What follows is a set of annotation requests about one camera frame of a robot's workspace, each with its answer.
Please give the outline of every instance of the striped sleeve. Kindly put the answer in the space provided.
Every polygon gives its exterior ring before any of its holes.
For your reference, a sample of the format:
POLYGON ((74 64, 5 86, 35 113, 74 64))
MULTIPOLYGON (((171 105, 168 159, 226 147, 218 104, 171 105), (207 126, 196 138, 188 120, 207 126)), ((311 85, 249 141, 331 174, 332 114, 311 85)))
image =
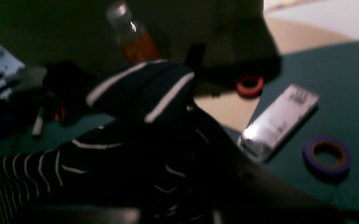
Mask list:
POLYGON ((20 208, 81 181, 92 172, 107 150, 121 150, 125 132, 116 120, 93 129, 55 150, 0 158, 0 224, 8 224, 20 208))
POLYGON ((179 120, 194 73, 157 60, 109 74, 86 95, 86 104, 122 120, 169 124, 179 120))

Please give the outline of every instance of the dark fabric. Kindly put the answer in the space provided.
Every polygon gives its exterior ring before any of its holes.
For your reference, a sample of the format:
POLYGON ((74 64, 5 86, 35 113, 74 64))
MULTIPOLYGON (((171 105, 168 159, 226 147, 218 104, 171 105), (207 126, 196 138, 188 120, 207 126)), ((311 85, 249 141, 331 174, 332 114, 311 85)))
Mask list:
POLYGON ((189 199, 197 190, 187 179, 192 78, 190 68, 158 60, 67 86, 85 96, 85 105, 118 120, 57 149, 0 157, 0 223, 11 223, 23 207, 56 203, 138 203, 156 222, 203 220, 200 209, 181 212, 201 201, 189 199))

